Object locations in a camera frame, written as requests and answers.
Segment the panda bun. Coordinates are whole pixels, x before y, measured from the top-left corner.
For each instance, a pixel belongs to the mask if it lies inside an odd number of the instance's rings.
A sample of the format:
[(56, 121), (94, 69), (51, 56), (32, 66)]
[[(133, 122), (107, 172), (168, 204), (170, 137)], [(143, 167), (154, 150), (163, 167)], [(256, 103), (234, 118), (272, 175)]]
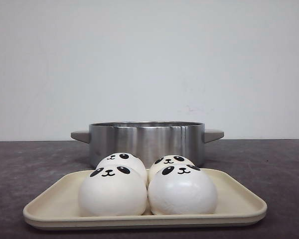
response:
[(143, 162), (134, 155), (127, 152), (116, 152), (103, 158), (95, 167), (95, 169), (107, 165), (124, 165), (135, 170), (148, 185), (148, 173)]
[(173, 164), (159, 170), (148, 187), (154, 215), (213, 214), (218, 193), (211, 178), (191, 164)]
[(158, 171), (161, 169), (173, 166), (174, 164), (191, 164), (192, 161), (182, 155), (166, 155), (156, 160), (148, 170), (148, 182), (150, 182)]
[(78, 192), (85, 216), (137, 216), (144, 213), (147, 202), (146, 183), (138, 172), (123, 165), (96, 168)]

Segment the stainless steel steamer pot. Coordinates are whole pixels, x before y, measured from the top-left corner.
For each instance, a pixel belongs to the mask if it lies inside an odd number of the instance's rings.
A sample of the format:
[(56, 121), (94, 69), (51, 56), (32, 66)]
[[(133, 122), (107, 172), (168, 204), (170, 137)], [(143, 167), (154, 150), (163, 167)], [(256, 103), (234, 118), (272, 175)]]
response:
[(197, 165), (204, 163), (205, 145), (224, 137), (224, 131), (206, 129), (202, 122), (140, 121), (103, 122), (71, 137), (89, 144), (89, 160), (96, 166), (111, 153), (125, 152), (149, 168), (165, 155), (181, 155)]

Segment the cream rectangular plastic tray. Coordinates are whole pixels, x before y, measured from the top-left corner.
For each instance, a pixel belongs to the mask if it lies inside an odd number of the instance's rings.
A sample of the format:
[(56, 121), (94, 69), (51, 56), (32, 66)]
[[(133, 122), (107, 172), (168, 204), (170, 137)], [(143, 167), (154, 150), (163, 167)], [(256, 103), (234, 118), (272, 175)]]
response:
[(266, 202), (223, 171), (206, 169), (218, 191), (215, 213), (209, 215), (152, 215), (83, 217), (77, 194), (88, 170), (69, 173), (23, 209), (26, 223), (41, 230), (120, 230), (199, 228), (252, 225), (266, 215)]

